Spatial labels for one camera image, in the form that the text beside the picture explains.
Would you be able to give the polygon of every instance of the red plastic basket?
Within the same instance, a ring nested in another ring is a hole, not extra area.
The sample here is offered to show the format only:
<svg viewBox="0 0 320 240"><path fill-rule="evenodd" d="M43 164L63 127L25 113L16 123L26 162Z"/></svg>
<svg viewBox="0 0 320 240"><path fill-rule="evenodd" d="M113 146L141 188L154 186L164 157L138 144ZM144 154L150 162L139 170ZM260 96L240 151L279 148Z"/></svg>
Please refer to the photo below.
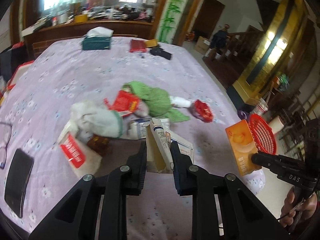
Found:
<svg viewBox="0 0 320 240"><path fill-rule="evenodd" d="M257 114L251 114L248 125L257 149L275 155L277 151L276 140L266 121Z"/></svg>

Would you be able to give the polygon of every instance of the bed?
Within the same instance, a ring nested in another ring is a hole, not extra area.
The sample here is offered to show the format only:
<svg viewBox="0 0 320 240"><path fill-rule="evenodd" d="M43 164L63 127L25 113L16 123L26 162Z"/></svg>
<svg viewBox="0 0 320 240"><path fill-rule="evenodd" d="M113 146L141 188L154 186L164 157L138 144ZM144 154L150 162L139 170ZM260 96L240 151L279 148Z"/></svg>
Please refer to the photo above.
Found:
<svg viewBox="0 0 320 240"><path fill-rule="evenodd" d="M169 61L144 53L129 53L128 37L114 37L111 50L82 51L82 39L57 41L19 79L0 109L0 121L12 124L6 165L0 170L0 208L20 228L32 232L44 216L78 181L56 140L69 120L73 103L83 99L113 101L121 86L137 80L160 87L172 96L207 102L214 121L190 115L171 130L194 144L195 164L209 173L239 175L225 128L238 122L236 111L199 63L182 47L161 44L173 54ZM135 118L127 117L125 122ZM140 141L115 140L97 176L124 164ZM23 217L4 201L6 176L13 154L23 149L35 160L27 186ZM265 183L262 171L242 177L255 194ZM127 199L129 239L189 239L192 198L179 197L170 174L147 173L139 197Z"/></svg>

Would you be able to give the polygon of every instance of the wooden counter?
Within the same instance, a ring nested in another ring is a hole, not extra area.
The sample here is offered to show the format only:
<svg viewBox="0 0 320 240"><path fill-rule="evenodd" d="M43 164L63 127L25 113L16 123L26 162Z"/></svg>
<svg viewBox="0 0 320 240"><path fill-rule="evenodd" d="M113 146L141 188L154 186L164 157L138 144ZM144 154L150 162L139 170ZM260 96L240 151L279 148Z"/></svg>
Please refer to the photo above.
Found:
<svg viewBox="0 0 320 240"><path fill-rule="evenodd" d="M24 41L30 57L37 58L52 43L59 40L82 37L89 30L98 26L113 30L113 34L137 35L139 38L149 39L152 23L140 21L88 20L83 23L60 24L43 28L25 36Z"/></svg>

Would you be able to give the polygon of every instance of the smartphone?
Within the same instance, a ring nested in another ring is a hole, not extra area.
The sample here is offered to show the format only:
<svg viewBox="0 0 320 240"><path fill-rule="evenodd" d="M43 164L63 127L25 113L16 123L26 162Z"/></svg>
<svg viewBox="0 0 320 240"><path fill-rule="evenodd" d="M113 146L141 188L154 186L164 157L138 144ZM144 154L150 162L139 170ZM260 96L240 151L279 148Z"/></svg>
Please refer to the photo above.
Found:
<svg viewBox="0 0 320 240"><path fill-rule="evenodd" d="M19 218L22 218L23 202L33 162L32 157L17 149L9 168L4 200Z"/></svg>

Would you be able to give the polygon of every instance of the eyeglasses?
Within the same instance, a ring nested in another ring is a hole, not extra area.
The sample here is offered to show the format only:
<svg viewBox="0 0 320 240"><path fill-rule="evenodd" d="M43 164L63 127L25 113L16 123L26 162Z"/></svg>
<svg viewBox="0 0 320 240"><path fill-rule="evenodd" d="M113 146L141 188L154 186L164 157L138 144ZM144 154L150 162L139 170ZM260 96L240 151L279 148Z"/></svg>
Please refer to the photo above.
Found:
<svg viewBox="0 0 320 240"><path fill-rule="evenodd" d="M12 125L0 122L0 169L4 169L7 160L7 149L12 133Z"/></svg>

